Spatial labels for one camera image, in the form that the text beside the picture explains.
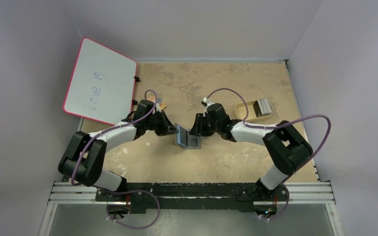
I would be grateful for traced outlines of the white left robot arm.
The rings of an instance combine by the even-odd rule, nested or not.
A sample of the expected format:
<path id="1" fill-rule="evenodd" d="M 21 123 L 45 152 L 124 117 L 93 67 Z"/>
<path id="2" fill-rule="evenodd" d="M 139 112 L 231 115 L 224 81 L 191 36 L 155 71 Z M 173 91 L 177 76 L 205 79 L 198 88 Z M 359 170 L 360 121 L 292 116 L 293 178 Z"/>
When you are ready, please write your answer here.
<path id="1" fill-rule="evenodd" d="M 165 111 L 150 100 L 141 100 L 136 110 L 115 126 L 92 133 L 75 132 L 58 171 L 74 184 L 107 189 L 114 201 L 121 201 L 127 195 L 126 178 L 104 169 L 105 155 L 117 146 L 137 140 L 147 131 L 154 131 L 158 136 L 178 133 Z"/>

